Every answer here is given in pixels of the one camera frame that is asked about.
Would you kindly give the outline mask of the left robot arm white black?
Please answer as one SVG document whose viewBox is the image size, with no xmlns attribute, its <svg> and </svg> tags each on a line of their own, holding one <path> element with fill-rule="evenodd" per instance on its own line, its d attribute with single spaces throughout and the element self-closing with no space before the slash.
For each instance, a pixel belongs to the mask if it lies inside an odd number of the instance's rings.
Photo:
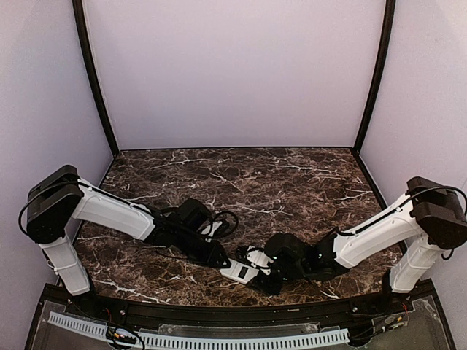
<svg viewBox="0 0 467 350">
<path fill-rule="evenodd" d="M 200 201 L 151 209 L 94 187 L 71 165 L 64 165 L 28 192 L 18 214 L 20 231 L 39 245 L 72 296 L 92 290 L 90 277 L 66 234 L 69 220 L 78 219 L 125 233 L 153 246 L 176 247 L 189 261 L 208 268 L 230 268 L 218 241 L 230 228 Z"/>
</svg>

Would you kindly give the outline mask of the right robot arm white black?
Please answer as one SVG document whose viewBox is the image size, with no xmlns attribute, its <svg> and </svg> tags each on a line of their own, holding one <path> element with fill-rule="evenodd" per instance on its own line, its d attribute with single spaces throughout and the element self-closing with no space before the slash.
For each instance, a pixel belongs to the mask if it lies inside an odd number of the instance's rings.
<svg viewBox="0 0 467 350">
<path fill-rule="evenodd" d="M 271 259 L 247 286 L 277 295 L 287 281 L 329 281 L 400 241 L 412 244 L 389 270 L 390 292 L 406 294 L 438 259 L 466 242 L 466 194 L 416 176 L 407 191 L 372 218 L 348 230 L 332 229 L 314 245 L 276 233 L 263 248 Z"/>
</svg>

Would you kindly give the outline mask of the white red remote control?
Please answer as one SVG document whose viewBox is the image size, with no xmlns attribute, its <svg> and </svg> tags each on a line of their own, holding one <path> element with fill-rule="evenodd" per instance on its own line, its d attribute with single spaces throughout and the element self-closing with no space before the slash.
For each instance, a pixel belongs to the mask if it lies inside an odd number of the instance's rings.
<svg viewBox="0 0 467 350">
<path fill-rule="evenodd" d="M 245 265 L 242 262 L 230 259 L 229 268 L 221 268 L 220 274 L 240 284 L 246 285 L 260 272 L 258 269 Z"/>
</svg>

